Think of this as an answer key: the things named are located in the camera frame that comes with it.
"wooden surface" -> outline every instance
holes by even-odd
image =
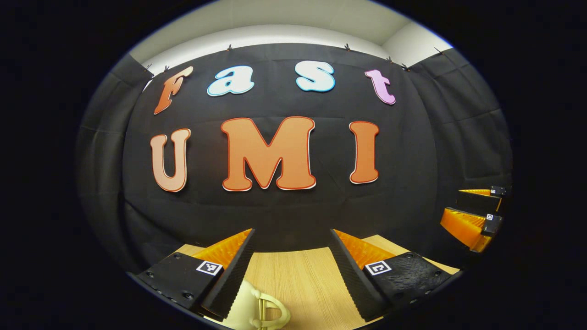
[[[363,241],[396,255],[408,252],[379,235],[364,238]],[[186,244],[176,252],[192,255],[203,249]],[[449,274],[458,271],[457,268],[427,260]],[[245,280],[289,309],[292,316],[284,330],[351,330],[371,323],[360,317],[329,248],[256,252],[251,257]],[[267,319],[277,317],[278,310],[267,311]]]

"cup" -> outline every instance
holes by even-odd
[[[266,308],[278,308],[281,316],[278,319],[266,321]],[[251,283],[243,280],[227,318],[222,322],[207,316],[204,318],[234,330],[277,330],[289,322],[291,314],[279,300],[264,294],[255,289]]]

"black fabric backdrop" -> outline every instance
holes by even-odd
[[[335,87],[326,93],[300,90],[294,66],[302,60],[332,65]],[[85,121],[112,120],[116,128],[100,128],[110,133],[86,132],[84,126],[92,126],[82,124],[80,145],[89,145],[84,139],[93,143],[79,149],[80,158],[86,160],[79,166],[80,185],[92,186],[84,180],[98,184],[90,189],[91,195],[81,190],[86,209],[94,210],[90,221],[118,262],[133,272],[184,243],[207,246],[250,227],[257,229],[259,251],[324,247],[328,229],[337,228],[361,238],[379,234],[461,267],[470,252],[440,226],[442,209],[452,205],[460,188],[507,186],[511,181],[511,152],[499,105],[481,76],[454,50],[434,55],[408,72],[375,56],[329,46],[249,46],[171,68],[154,77],[138,99],[139,86],[149,75],[137,65],[127,64],[142,75],[133,94],[128,94],[136,104],[128,103],[122,111],[125,115],[108,116],[107,103],[94,101],[101,107],[90,105]],[[194,71],[184,78],[171,106],[154,116],[164,81],[190,65]],[[215,74],[235,65],[253,68],[255,86],[241,95],[207,95]],[[372,69],[390,80],[388,90],[396,97],[393,106],[376,96],[365,76]],[[109,91],[99,90],[96,95],[116,100]],[[134,104],[132,113],[129,104]],[[316,123],[310,135],[316,187],[283,191],[275,185],[277,174],[266,190],[255,182],[250,191],[225,191],[221,184],[228,173],[228,150],[221,123],[250,117],[264,139],[271,141],[287,116],[307,116]],[[349,181],[355,142],[348,125],[355,120],[379,126],[379,178],[373,183]],[[181,128],[192,131],[187,142],[188,179],[183,190],[169,193],[153,178],[149,141]],[[114,149],[103,149],[106,146]],[[100,158],[92,158],[99,153]],[[165,146],[165,165],[171,175],[171,141]],[[96,177],[100,168],[104,175]],[[120,174],[123,203],[114,189]],[[247,176],[252,178],[249,169]]]

